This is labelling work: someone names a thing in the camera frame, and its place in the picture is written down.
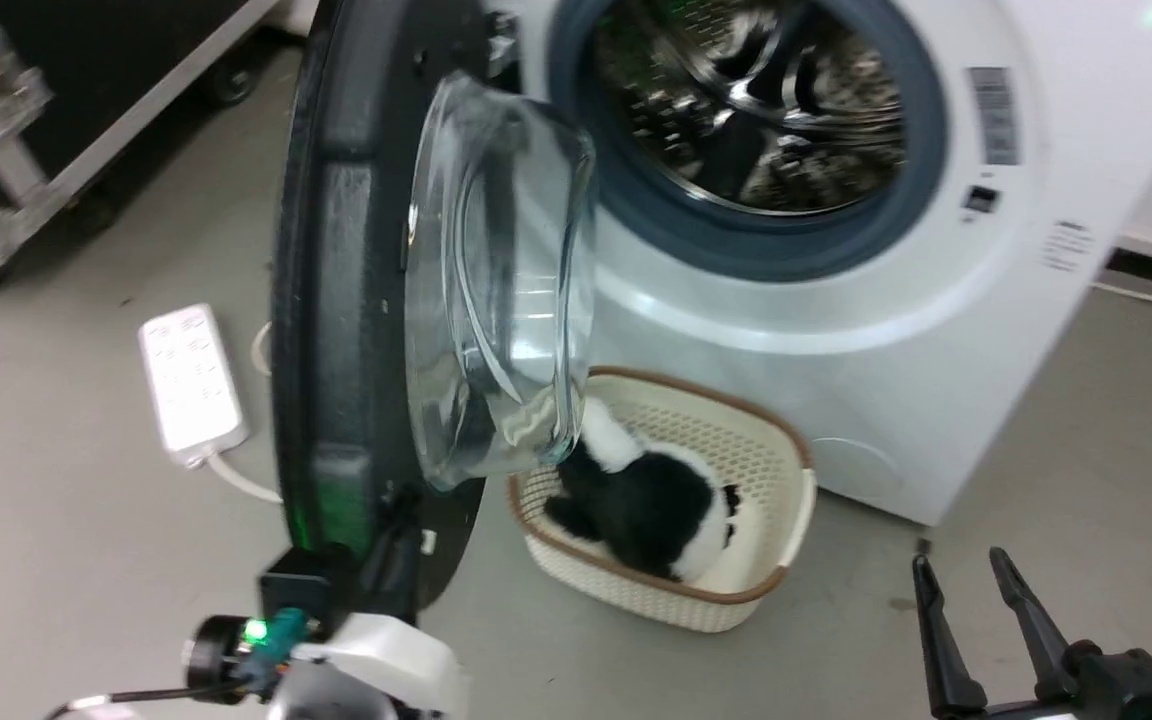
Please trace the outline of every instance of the washing machine door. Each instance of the washing machine door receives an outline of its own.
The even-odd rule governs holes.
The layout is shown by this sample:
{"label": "washing machine door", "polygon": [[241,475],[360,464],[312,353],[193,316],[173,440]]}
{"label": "washing machine door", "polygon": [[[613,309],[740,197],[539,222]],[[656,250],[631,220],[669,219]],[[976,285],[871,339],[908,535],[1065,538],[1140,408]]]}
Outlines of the washing machine door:
{"label": "washing machine door", "polygon": [[[543,104],[488,86],[517,81],[507,29],[475,0],[328,0],[306,38],[278,220],[274,432],[294,546],[384,555],[357,611],[414,620],[460,564],[483,476],[556,461],[579,430],[593,159]],[[521,195],[555,232],[526,232]],[[522,233],[553,242],[515,252]],[[548,311],[518,306],[536,301]]]}

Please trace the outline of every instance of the concrete floor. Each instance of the concrete floor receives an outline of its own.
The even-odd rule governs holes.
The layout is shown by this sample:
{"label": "concrete floor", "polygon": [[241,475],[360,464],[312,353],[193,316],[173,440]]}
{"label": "concrete floor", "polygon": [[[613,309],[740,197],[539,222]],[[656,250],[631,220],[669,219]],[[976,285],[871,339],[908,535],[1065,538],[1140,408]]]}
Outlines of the concrete floor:
{"label": "concrete floor", "polygon": [[[38,243],[0,291],[0,717],[173,685],[212,612],[255,611],[283,550],[279,509],[157,446],[136,328],[215,308],[273,483],[265,323],[296,55],[257,96],[179,142],[104,237]],[[499,487],[461,574],[424,616],[473,675],[475,717],[926,717],[908,562],[916,529],[823,497],[799,560],[748,623],[703,637],[582,597],[531,564]],[[995,702],[1032,675],[986,551],[1002,544],[1070,638],[1152,652],[1152,306],[1093,293],[935,532],[964,655]],[[256,706],[141,706],[147,719],[253,719]]]}

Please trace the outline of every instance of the brown basket rim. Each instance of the brown basket rim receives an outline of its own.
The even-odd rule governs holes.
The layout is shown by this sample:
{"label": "brown basket rim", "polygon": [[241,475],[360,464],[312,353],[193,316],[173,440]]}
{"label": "brown basket rim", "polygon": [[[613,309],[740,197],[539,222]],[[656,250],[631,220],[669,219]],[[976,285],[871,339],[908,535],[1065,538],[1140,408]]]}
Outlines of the brown basket rim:
{"label": "brown basket rim", "polygon": [[[680,381],[680,379],[672,378],[667,374],[649,372],[649,370],[635,370],[613,365],[596,365],[590,369],[590,377],[594,376],[613,376],[631,379],[631,381],[658,384],[658,386],[679,389],[691,393],[691,395],[721,402],[723,406],[735,407],[736,410],[753,415],[755,418],[766,420],[768,424],[774,425],[774,427],[780,429],[781,432],[786,433],[786,435],[790,438],[790,441],[794,444],[796,450],[799,452],[799,457],[803,458],[803,469],[812,470],[812,454],[810,454],[810,449],[808,448],[808,444],[804,442],[803,435],[799,435],[799,432],[797,432],[794,425],[788,424],[787,420],[783,420],[771,410],[765,409],[765,407],[756,406],[753,402],[742,400],[742,397],[734,397],[726,395],[726,393],[698,386],[698,384],[695,382]],[[672,579],[657,578],[655,575],[647,575],[645,573],[626,568],[622,564],[617,564],[617,562],[612,562],[609,560],[591,555],[591,553],[585,552],[584,550],[568,546],[568,544],[550,537],[550,535],[543,532],[543,530],[532,523],[532,521],[524,518],[524,515],[522,515],[521,487],[525,477],[525,475],[511,475],[508,479],[508,490],[506,493],[509,500],[509,511],[511,511],[513,518],[516,523],[522,526],[522,530],[524,530],[524,532],[529,536],[538,539],[538,541],[548,544],[550,547],[564,553],[564,555],[570,555],[577,560],[593,564],[596,568],[602,568],[608,573],[620,575],[622,578],[634,579],[636,583],[650,585],[651,588],[661,589],[662,591],[681,594],[683,597],[690,597],[695,600],[713,602],[714,605],[744,605],[744,602],[759,600],[759,598],[763,598],[764,594],[772,592],[772,589],[780,584],[781,579],[785,579],[785,575],[787,574],[787,568],[782,564],[778,564],[776,569],[772,570],[772,574],[770,574],[767,578],[763,579],[763,583],[756,584],[753,588],[746,589],[746,591],[737,593],[718,593],[704,591],[704,589],[690,588],[690,585],[675,583],[672,582]]]}

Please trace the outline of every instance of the plastic basket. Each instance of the plastic basket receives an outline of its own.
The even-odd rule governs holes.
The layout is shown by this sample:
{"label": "plastic basket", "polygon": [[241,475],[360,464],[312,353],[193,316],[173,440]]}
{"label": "plastic basket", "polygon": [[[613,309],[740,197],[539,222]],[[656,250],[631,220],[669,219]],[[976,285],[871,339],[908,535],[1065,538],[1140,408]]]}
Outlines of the plastic basket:
{"label": "plastic basket", "polygon": [[628,427],[699,452],[722,483],[736,483],[736,533],[718,567],[695,585],[628,569],[600,543],[573,538],[550,521],[545,500],[562,486],[553,468],[541,468],[508,483],[531,558],[554,578],[623,611],[698,632],[735,628],[785,578],[812,518],[817,486],[803,439],[761,407],[639,370],[596,367],[589,392]]}

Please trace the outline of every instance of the power strip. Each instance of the power strip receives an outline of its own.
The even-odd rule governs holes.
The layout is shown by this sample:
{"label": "power strip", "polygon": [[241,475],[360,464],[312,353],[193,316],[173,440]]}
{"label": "power strip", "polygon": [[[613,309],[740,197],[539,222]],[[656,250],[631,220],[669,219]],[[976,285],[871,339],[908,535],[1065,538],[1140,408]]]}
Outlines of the power strip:
{"label": "power strip", "polygon": [[247,439],[247,424],[211,305],[183,306],[141,325],[141,356],[174,462],[197,468]]}

